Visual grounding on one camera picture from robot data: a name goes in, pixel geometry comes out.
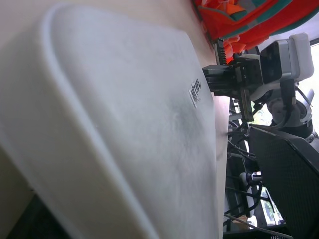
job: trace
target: white plastic container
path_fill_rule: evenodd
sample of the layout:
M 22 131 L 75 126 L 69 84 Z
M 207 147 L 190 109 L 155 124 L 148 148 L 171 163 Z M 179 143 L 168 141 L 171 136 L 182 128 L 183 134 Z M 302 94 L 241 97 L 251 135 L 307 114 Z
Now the white plastic container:
M 184 32 L 62 4 L 0 51 L 0 144 L 75 239 L 217 238 L 215 143 Z

